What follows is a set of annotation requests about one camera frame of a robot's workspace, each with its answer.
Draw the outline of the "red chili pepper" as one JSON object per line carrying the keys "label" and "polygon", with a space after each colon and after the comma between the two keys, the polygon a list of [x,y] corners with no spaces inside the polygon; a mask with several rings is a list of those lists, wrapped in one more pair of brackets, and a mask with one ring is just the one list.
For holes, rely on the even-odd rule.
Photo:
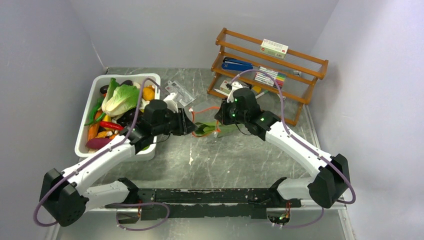
{"label": "red chili pepper", "polygon": [[122,127],[120,124],[108,122],[108,121],[100,121],[99,126],[103,128],[117,130],[117,131],[122,131],[124,129],[124,127]]}

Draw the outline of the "green romaine lettuce leaf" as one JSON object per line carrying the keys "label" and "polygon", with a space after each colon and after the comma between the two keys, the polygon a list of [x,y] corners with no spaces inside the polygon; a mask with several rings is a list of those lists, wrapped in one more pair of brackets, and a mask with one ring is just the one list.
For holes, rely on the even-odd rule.
{"label": "green romaine lettuce leaf", "polygon": [[237,131],[237,127],[234,124],[222,125],[217,121],[196,122],[195,125],[196,130],[192,132],[192,135],[197,138],[203,138],[207,136],[222,138],[229,136]]}

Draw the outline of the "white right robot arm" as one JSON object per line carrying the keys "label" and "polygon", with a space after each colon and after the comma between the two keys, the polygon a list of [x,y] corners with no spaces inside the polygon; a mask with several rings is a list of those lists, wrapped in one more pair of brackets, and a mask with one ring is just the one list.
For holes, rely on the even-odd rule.
{"label": "white right robot arm", "polygon": [[291,130],[279,116],[261,110],[254,93],[240,88],[221,101],[214,118],[222,125],[243,125],[248,132],[287,153],[309,174],[308,178],[286,178],[270,193],[270,202],[282,207],[288,200],[313,200],[331,208],[350,187],[349,165],[342,154],[331,154],[315,147]]}

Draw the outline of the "clear zip top bag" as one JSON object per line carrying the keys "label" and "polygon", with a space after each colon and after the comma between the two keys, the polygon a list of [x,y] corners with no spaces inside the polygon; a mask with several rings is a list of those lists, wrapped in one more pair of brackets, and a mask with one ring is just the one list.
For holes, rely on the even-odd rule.
{"label": "clear zip top bag", "polygon": [[213,102],[201,102],[188,108],[191,121],[195,124],[196,130],[191,134],[195,138],[213,136],[214,138],[226,137],[234,134],[237,127],[234,124],[222,125],[215,119],[220,105]]}

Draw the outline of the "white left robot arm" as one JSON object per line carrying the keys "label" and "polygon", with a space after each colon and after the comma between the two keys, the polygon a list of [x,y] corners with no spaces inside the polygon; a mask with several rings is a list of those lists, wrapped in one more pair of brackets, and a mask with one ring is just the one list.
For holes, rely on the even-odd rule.
{"label": "white left robot arm", "polygon": [[171,100],[152,100],[141,119],[134,118],[112,140],[85,160],[43,177],[38,208],[44,207],[55,223],[67,227],[85,212],[106,205],[132,208],[139,203],[138,187],[123,177],[113,183],[93,187],[93,183],[117,164],[154,144],[159,135],[185,136],[196,130],[183,108]]}

